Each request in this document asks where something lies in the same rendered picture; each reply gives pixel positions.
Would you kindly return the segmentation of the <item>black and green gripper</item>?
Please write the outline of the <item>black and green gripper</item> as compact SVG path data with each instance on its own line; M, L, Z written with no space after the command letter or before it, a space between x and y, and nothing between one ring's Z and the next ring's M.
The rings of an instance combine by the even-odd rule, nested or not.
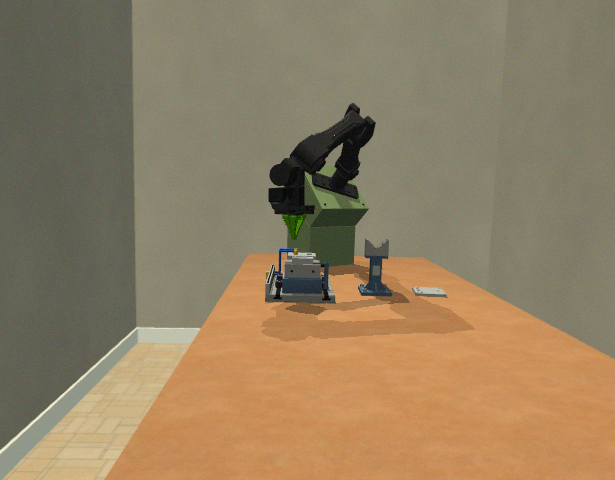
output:
M275 211L275 214L283 214L282 218L290 232L291 238L292 240L296 240L299 230L306 218L306 214L314 214L314 210L315 205L287 206L285 210Z

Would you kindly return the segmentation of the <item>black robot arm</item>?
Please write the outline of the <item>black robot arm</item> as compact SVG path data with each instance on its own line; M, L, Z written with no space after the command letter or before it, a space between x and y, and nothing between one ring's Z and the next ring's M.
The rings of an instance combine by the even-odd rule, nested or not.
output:
M305 188L300 186L305 186L305 171L312 175L314 186L358 199L357 187L347 182L358 175L360 148L371 139L376 124L369 116L363 119L359 114L360 108L354 103L350 104L342 120L301 141L290 158L284 158L280 164L271 168L270 180L273 184L290 185L290 188L268 188L269 202L274 211L285 210L287 206L304 206ZM337 170L333 176L316 173L325 165L325 158L342 143L342 152L335 163Z

